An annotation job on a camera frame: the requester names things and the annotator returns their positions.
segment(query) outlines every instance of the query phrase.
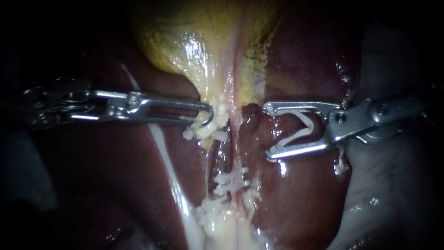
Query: forceps jaw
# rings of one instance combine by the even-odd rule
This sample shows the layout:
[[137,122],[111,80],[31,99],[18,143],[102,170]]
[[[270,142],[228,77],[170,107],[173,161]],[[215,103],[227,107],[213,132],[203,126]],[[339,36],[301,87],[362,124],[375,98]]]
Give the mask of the forceps jaw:
[[299,112],[315,110],[325,125],[320,140],[292,146],[277,144],[265,151],[265,155],[269,161],[275,162],[279,158],[334,148],[349,138],[356,138],[364,144],[384,141],[403,132],[402,121],[415,118],[435,102],[437,98],[433,90],[425,89],[414,93],[400,92],[379,100],[364,99],[349,109],[323,102],[265,103],[263,111],[269,115],[288,113],[291,109]]
[[210,104],[194,100],[179,100],[157,97],[137,91],[127,93],[112,91],[89,91],[91,98],[106,101],[105,107],[96,106],[88,112],[72,113],[71,120],[112,121],[124,120],[132,122],[146,122],[164,125],[190,126],[196,122],[193,117],[153,114],[150,108],[153,106],[167,108],[181,108],[208,112],[208,119],[203,121],[207,125],[213,118],[213,109]]
[[[339,104],[321,101],[276,101],[267,102],[262,107],[262,111],[271,116],[292,113],[294,111],[299,113],[315,113],[319,115],[324,125],[328,125],[327,121],[329,119],[329,113],[332,110],[339,110],[341,108]],[[316,142],[284,146],[276,144],[269,150],[265,151],[265,156],[269,162],[275,163],[280,158],[305,155],[326,150],[332,147],[330,142],[330,135],[324,133],[324,135]]]

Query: metal forceps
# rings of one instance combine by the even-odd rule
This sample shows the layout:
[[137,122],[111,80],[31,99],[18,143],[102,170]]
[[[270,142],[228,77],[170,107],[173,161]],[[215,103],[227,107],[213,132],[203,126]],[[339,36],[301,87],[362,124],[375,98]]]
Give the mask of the metal forceps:
[[113,92],[104,90],[87,91],[87,97],[105,101],[105,105],[92,104],[85,112],[68,114],[67,120],[145,122],[166,125],[190,126],[196,122],[194,117],[185,115],[156,114],[153,107],[206,111],[208,118],[203,121],[207,125],[213,119],[213,108],[210,104],[195,100],[163,98],[137,91]]
[[264,113],[278,116],[297,111],[313,112],[320,116],[325,126],[323,136],[315,142],[295,145],[274,145],[265,151],[267,159],[305,155],[341,145],[346,139],[355,138],[364,144],[389,139],[401,132],[401,121],[415,118],[436,101],[432,90],[400,93],[380,100],[364,99],[360,104],[343,109],[329,102],[277,101],[262,106]]

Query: wet tissue surface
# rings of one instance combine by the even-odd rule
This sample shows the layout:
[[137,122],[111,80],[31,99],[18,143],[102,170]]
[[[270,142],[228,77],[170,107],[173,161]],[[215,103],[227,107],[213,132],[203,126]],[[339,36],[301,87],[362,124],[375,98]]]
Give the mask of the wet tissue surface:
[[[274,163],[264,155],[307,128],[264,114],[268,100],[349,106],[423,79],[410,31],[343,7],[135,1],[78,7],[85,20],[61,11],[56,41],[52,20],[21,27],[2,47],[3,85],[88,76],[97,88],[208,102],[220,124],[186,129],[189,140],[184,127],[119,122],[2,134],[11,238],[40,228],[35,242],[50,249],[423,249],[441,213],[422,132]],[[299,142],[323,133],[306,118],[313,131]]]

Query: white tissue strand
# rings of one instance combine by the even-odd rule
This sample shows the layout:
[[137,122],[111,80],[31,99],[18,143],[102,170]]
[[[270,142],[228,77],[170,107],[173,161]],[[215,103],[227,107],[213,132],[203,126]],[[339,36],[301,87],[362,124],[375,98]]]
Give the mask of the white tissue strand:
[[225,103],[214,103],[212,106],[214,110],[213,120],[208,125],[202,126],[202,123],[208,119],[209,114],[207,112],[199,112],[196,122],[187,127],[183,132],[183,138],[186,140],[191,140],[194,137],[199,140],[213,138],[218,141],[226,141],[228,139],[228,135],[221,131],[228,123],[228,105]]

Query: metal screw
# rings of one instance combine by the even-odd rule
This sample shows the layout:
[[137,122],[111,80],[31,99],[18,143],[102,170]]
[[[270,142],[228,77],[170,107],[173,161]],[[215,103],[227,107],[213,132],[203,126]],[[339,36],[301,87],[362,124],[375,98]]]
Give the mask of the metal screw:
[[334,120],[337,123],[342,124],[342,123],[347,121],[347,115],[345,113],[343,113],[343,112],[338,112],[338,113],[335,114]]
[[265,105],[265,111],[267,111],[268,114],[273,113],[273,112],[274,112],[273,104],[271,104],[271,103],[267,103],[267,104]]
[[134,106],[134,105],[136,105],[138,103],[138,97],[137,96],[135,96],[135,95],[131,95],[129,98],[128,98],[128,101],[127,101],[127,105],[129,105],[129,106]]

